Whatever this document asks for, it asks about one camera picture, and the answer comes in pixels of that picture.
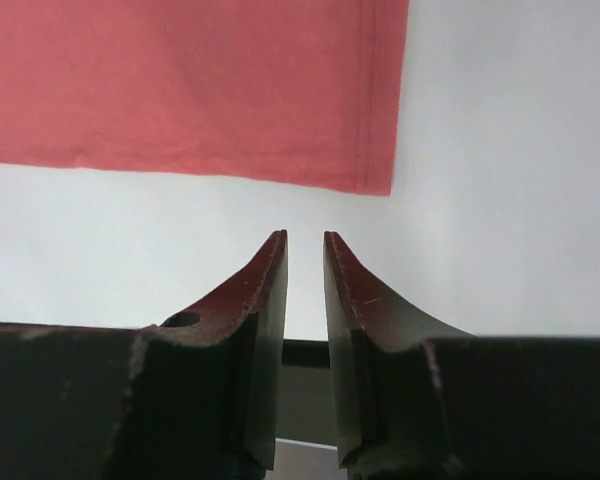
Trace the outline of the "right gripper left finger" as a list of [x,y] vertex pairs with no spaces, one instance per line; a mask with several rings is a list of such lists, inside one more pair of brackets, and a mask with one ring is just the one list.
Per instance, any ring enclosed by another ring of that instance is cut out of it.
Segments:
[[141,329],[0,323],[0,479],[261,479],[274,463],[287,234]]

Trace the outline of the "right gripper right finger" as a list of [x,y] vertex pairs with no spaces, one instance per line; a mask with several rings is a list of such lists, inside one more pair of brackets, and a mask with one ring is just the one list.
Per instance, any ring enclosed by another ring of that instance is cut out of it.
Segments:
[[340,466],[351,479],[600,479],[600,338],[474,336],[324,236]]

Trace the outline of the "salmon pink t shirt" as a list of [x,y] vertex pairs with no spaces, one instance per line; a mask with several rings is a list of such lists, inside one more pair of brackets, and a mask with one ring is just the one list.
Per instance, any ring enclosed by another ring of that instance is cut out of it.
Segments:
[[0,163],[386,196],[405,1],[0,1]]

